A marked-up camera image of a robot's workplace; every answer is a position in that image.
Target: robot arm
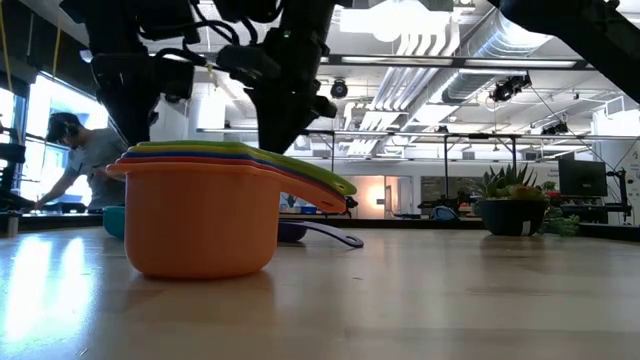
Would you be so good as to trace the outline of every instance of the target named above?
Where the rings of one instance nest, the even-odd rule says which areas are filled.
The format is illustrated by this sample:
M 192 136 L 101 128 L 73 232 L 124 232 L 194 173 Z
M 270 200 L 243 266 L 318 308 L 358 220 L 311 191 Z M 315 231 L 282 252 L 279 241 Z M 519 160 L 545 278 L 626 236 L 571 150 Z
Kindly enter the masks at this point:
M 93 55 L 91 68 L 98 83 L 98 100 L 129 144 L 149 140 L 153 109 L 160 94 L 188 99 L 194 66 L 206 59 L 188 50 L 200 41 L 197 27 L 211 26 L 230 40 L 216 59 L 216 68 L 242 82 L 258 115 L 260 147 L 283 153 L 318 116 L 335 117 L 336 107 L 317 96 L 315 79 L 336 4 L 347 0 L 215 0 L 223 20 L 242 22 L 252 41 L 240 45 L 233 28 L 207 21 L 198 0 L 64 0 L 61 7 L 74 21 L 84 23 Z M 194 7 L 200 22 L 195 23 Z M 269 23 L 281 16 L 264 41 L 249 20 Z M 153 57 L 140 37 L 162 40 L 183 37 L 183 49 L 164 49 Z M 188 61 L 163 57 L 178 55 Z
M 640 86 L 627 71 L 639 64 L 640 31 L 615 10 L 615 1 L 489 0 L 505 16 L 530 31 L 555 35 L 593 64 L 636 101 Z M 241 22 L 250 31 L 249 45 L 239 44 L 233 28 L 208 21 L 199 0 L 64 0 L 76 22 L 84 23 L 93 55 L 91 68 L 98 100 L 105 105 L 129 144 L 149 140 L 153 109 L 160 94 L 188 99 L 194 66 L 207 60 L 189 51 L 200 41 L 197 28 L 210 26 L 230 42 L 216 59 L 216 68 L 242 82 L 258 115 L 260 147 L 283 153 L 318 116 L 334 117 L 336 107 L 317 96 L 315 80 L 335 5 L 352 0 L 214 0 L 222 19 Z M 200 18 L 194 22 L 192 7 Z M 251 21 L 280 24 L 257 43 Z M 140 37 L 162 40 L 182 37 L 183 49 L 164 49 L 150 57 Z M 167 54 L 188 61 L 167 59 Z

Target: teal bowl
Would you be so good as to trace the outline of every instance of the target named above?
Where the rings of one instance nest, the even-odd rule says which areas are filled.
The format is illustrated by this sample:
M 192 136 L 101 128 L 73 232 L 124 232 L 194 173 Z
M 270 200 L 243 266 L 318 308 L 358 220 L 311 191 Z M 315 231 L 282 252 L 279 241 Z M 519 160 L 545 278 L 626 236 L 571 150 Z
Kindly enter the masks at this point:
M 109 235 L 124 241 L 124 206 L 108 206 L 102 212 L 102 226 Z

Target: security camera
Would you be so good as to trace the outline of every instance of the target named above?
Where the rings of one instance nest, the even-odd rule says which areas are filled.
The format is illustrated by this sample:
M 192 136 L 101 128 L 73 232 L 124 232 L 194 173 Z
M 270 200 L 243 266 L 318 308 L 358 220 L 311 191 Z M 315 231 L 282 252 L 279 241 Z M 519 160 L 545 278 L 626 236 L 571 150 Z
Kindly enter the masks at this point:
M 344 79 L 336 79 L 333 82 L 333 86 L 331 86 L 331 97 L 334 99 L 344 99 L 347 97 L 347 93 L 349 92 L 349 88 L 347 84 L 344 82 Z

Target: black cable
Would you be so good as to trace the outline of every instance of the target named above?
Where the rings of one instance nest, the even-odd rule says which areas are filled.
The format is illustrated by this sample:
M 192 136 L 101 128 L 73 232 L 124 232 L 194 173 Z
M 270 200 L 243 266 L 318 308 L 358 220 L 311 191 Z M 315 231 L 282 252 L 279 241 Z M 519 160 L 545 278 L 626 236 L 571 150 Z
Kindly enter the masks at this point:
M 538 94 L 538 92 L 536 91 L 536 89 L 534 89 L 534 88 L 533 88 L 533 86 L 529 86 L 529 87 L 530 87 L 530 88 L 531 88 L 531 90 L 536 94 L 536 96 L 538 97 L 538 99 L 540 99 L 540 101 L 544 104 L 544 106 L 546 106 L 546 107 L 547 107 L 547 109 L 549 109 L 549 111 L 551 112 L 551 114 L 552 114 L 553 116 L 555 116 L 555 118 L 556 118 L 556 119 L 558 119 L 558 121 L 560 121 L 560 122 L 564 122 L 564 121 L 562 120 L 562 118 L 560 118 L 560 117 L 558 116 L 558 114 L 556 114 L 556 112 L 555 112 L 555 111 L 553 111 L 553 109 L 549 106 L 549 104 L 547 104 L 547 102 L 546 102 L 546 101 L 544 101 L 544 99 L 542 98 L 542 96 L 540 96 L 540 94 Z M 600 155 L 596 154 L 596 152 L 595 152 L 595 151 L 593 151 L 593 148 L 591 147 L 591 145 L 587 144 L 587 143 L 586 143 L 586 142 L 584 142 L 582 139 L 580 139 L 580 138 L 578 137 L 578 135 L 576 135 L 576 133 L 574 133 L 574 132 L 573 132 L 573 131 L 568 127 L 568 126 L 567 126 L 567 130 L 569 130 L 569 132 L 571 133 L 571 135 L 575 136 L 575 137 L 576 137 L 576 139 L 582 143 L 582 145 L 584 145 L 587 149 L 589 149 L 589 151 L 591 151 L 591 153 L 592 153 L 595 157 L 597 157 L 600 161 L 602 161 L 603 163 L 605 163 L 609 168 L 611 168 L 611 170 L 615 171 L 615 168 L 614 168 L 614 167 L 612 167 L 611 165 L 609 165 L 609 163 L 608 163 L 608 162 L 604 161 L 604 159 L 603 159 Z
M 276 19 L 278 18 L 278 16 L 280 16 L 280 14 L 282 13 L 282 9 L 284 8 L 284 2 L 286 0 L 280 0 L 280 4 L 278 4 L 278 7 L 276 7 L 276 12 L 273 13 L 273 16 L 271 18 L 269 18 L 269 21 L 267 22 L 274 22 L 276 21 Z
M 184 31 L 187 31 L 187 30 L 199 29 L 199 28 L 205 27 L 205 26 L 210 27 L 216 34 L 220 35 L 227 42 L 229 42 L 229 43 L 231 43 L 233 45 L 239 45 L 240 44 L 240 37 L 238 36 L 238 33 L 235 31 L 235 29 L 232 28 L 231 25 L 229 25 L 229 24 L 227 24 L 225 22 L 219 21 L 219 20 L 207 20 L 207 19 L 204 19 L 202 21 L 191 23 L 191 24 L 182 24 L 182 25 L 176 25 L 176 26 L 162 26 L 162 27 L 153 28 L 151 30 L 147 30 L 146 32 L 139 31 L 138 33 L 140 34 L 140 36 L 142 36 L 145 39 L 156 40 L 157 36 L 154 36 L 154 33 L 156 33 L 156 32 L 164 32 L 164 31 L 167 31 L 167 32 L 184 32 Z M 219 27 L 223 28 L 226 31 L 228 31 L 229 34 L 226 34 L 222 30 L 220 30 Z
M 636 139 L 633 141 L 633 144 L 631 144 L 631 146 L 629 147 L 627 152 L 624 153 L 624 155 L 622 155 L 622 158 L 620 158 L 620 161 L 618 161 L 618 163 L 616 163 L 616 166 L 614 166 L 613 171 L 616 171 L 618 169 L 618 166 L 620 166 L 620 163 L 622 163 L 622 161 L 624 161 L 624 158 L 626 158 L 627 155 L 629 155 L 629 153 L 631 152 L 631 150 L 633 150 L 633 148 L 638 143 L 638 140 L 640 140 L 640 137 L 636 137 Z
M 615 189 L 611 185 L 607 184 L 607 188 L 609 188 L 609 191 L 611 191 L 611 197 L 613 198 L 613 200 L 615 200 L 618 203 L 622 202 L 620 200 L 620 197 L 616 195 Z
M 246 17 L 242 17 L 242 19 L 240 19 L 240 22 L 242 23 L 242 25 L 244 25 L 244 27 L 247 28 L 247 31 L 249 31 L 249 36 L 251 38 L 251 40 L 249 40 L 249 44 L 251 44 L 251 45 L 257 44 L 258 43 L 258 31 L 256 31 L 255 26 L 253 26 L 251 21 L 249 19 L 247 19 Z
M 207 26 L 209 26 L 211 30 L 213 30 L 216 34 L 220 35 L 223 39 L 227 40 L 231 44 L 240 45 L 240 37 L 238 36 L 236 30 L 231 27 L 231 25 L 218 20 L 207 20 L 197 4 L 192 3 L 192 6 L 193 10 L 196 12 L 196 15 L 201 20 L 201 23 L 207 23 Z M 227 30 L 229 34 L 231 34 L 231 37 L 229 38 L 227 34 L 218 29 L 218 26 Z
M 187 39 L 182 39 L 182 50 L 186 52 L 190 57 L 197 59 L 198 61 L 197 63 L 192 61 L 194 65 L 202 66 L 202 67 L 206 67 L 209 65 L 209 61 L 207 60 L 207 58 L 205 58 L 202 55 L 198 55 L 194 53 L 191 49 L 189 49 L 189 44 L 187 44 Z M 211 68 L 218 71 L 228 72 L 227 70 L 221 68 L 220 66 L 213 65 L 213 64 L 211 65 Z
M 162 57 L 165 57 L 166 55 L 175 55 L 175 56 L 181 57 L 183 59 L 191 61 L 196 66 L 207 65 L 207 59 L 205 59 L 204 57 L 195 53 L 189 53 L 187 51 L 174 49 L 174 48 L 162 49 L 158 51 L 158 53 L 156 53 L 155 57 L 162 58 Z

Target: gray t-shirt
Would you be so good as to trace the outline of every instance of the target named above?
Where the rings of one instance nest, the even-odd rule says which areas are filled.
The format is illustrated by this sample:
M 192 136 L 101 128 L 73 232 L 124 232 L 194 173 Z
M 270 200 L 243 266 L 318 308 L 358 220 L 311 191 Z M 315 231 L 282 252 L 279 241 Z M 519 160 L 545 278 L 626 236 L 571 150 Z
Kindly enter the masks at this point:
M 127 146 L 113 129 L 92 130 L 85 146 L 69 151 L 65 176 L 73 179 L 87 176 L 92 193 L 89 210 L 124 205 L 125 183 L 106 176 L 96 176 L 93 172 L 113 164 L 126 151 Z

